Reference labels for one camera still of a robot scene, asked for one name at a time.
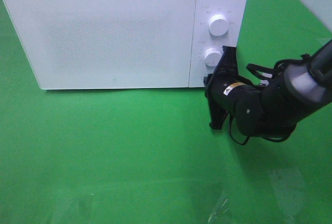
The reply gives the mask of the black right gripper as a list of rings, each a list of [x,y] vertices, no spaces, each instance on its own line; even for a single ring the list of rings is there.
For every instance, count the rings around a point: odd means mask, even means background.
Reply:
[[[235,117],[236,105],[247,98],[256,89],[249,80],[239,76],[237,67],[237,48],[222,47],[222,57],[212,74],[204,78],[205,97],[210,111],[210,127],[213,130],[222,129],[227,116]]]

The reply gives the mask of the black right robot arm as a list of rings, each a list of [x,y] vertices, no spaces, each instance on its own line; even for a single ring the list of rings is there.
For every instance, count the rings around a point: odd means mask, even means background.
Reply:
[[[272,68],[248,64],[247,70],[262,80],[257,85],[240,76],[236,48],[223,51],[214,72],[204,78],[214,130],[228,120],[246,138],[282,142],[299,121],[331,103],[331,43],[299,60],[279,60]]]

